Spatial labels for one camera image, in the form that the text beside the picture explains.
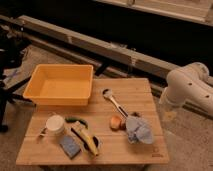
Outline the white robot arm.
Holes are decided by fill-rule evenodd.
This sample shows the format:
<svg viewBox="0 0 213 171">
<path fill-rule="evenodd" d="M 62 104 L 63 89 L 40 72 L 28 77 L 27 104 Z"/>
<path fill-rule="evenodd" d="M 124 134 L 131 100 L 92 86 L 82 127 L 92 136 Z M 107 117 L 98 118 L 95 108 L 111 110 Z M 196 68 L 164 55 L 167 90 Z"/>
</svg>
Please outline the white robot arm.
<svg viewBox="0 0 213 171">
<path fill-rule="evenodd" d="M 165 111 L 181 108 L 187 100 L 197 103 L 213 117 L 213 87 L 208 84 L 212 80 L 208 67 L 194 62 L 171 70 L 166 77 L 159 104 Z"/>
</svg>

